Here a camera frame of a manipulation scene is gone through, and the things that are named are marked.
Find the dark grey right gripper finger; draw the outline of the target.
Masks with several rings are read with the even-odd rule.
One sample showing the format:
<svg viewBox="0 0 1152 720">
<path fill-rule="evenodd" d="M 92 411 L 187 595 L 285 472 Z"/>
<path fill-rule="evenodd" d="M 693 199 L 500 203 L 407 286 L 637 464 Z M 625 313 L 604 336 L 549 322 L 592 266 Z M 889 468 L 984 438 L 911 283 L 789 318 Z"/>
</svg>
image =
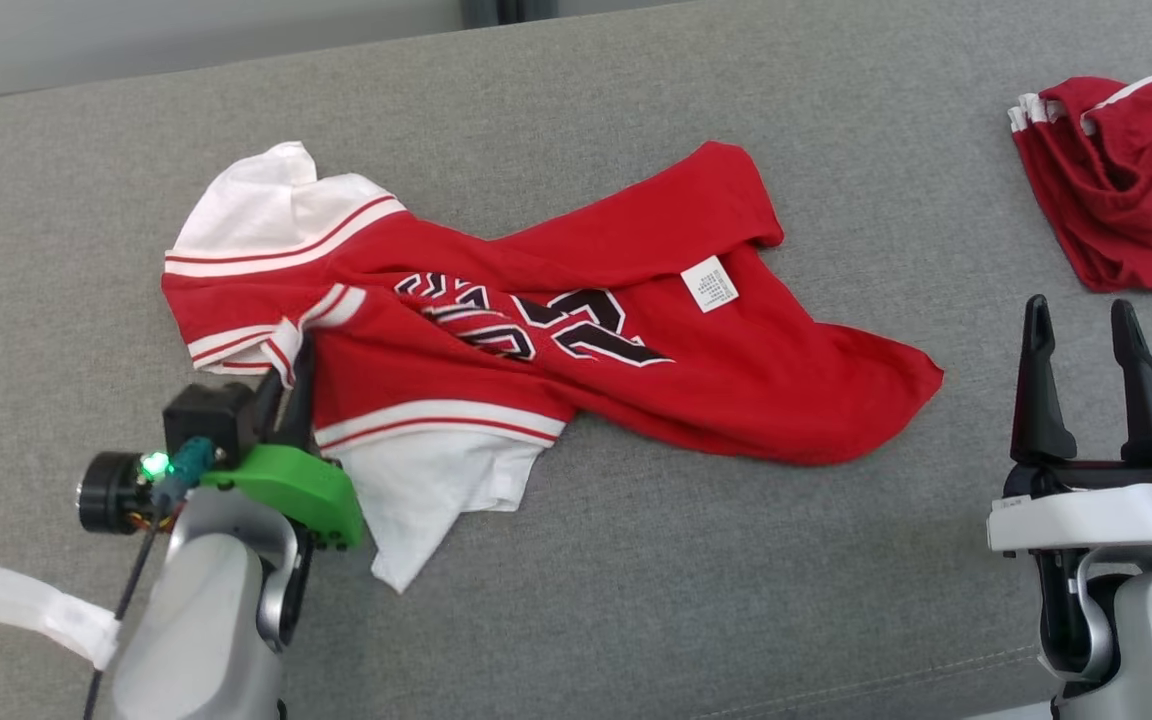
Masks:
<svg viewBox="0 0 1152 720">
<path fill-rule="evenodd" d="M 1114 301 L 1111 325 L 1126 395 L 1128 437 L 1120 457 L 1126 464 L 1152 464 L 1152 353 L 1129 301 Z"/>
<path fill-rule="evenodd" d="M 1011 460 L 1023 464 L 1068 461 L 1076 456 L 1076 439 L 1064 427 L 1051 363 L 1055 350 L 1048 302 L 1043 295 L 1029 297 L 1011 416 Z"/>
</svg>

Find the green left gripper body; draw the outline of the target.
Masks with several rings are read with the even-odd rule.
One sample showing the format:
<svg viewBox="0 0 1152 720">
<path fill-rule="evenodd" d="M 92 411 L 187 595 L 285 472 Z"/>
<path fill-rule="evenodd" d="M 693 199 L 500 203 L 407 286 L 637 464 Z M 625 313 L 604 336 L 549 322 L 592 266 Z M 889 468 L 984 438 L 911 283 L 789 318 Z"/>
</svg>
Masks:
<svg viewBox="0 0 1152 720">
<path fill-rule="evenodd" d="M 301 448 L 257 445 L 237 468 L 202 475 L 200 486 L 236 488 L 306 526 L 325 546 L 353 550 L 364 541 L 365 523 L 353 480 L 334 462 Z"/>
</svg>

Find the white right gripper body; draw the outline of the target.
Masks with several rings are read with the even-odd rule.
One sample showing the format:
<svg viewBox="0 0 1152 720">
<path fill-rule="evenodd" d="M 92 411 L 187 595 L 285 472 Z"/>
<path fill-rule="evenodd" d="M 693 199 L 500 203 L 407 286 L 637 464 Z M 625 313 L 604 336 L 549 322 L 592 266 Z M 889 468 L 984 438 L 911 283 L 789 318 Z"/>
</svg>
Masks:
<svg viewBox="0 0 1152 720">
<path fill-rule="evenodd" d="M 995 552 L 1152 546 L 1152 465 L 1030 460 L 986 521 Z"/>
</svg>

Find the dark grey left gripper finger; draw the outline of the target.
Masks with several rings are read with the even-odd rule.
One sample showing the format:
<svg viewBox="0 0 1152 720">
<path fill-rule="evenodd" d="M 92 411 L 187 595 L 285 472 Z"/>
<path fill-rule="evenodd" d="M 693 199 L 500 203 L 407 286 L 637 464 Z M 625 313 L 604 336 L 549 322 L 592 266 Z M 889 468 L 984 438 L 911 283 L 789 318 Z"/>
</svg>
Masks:
<svg viewBox="0 0 1152 720">
<path fill-rule="evenodd" d="M 314 338 L 302 338 L 285 402 L 285 445 L 314 452 Z"/>
<path fill-rule="evenodd" d="M 268 441 L 274 432 L 285 386 L 278 372 L 266 372 L 253 396 L 253 433 L 257 444 Z"/>
</svg>

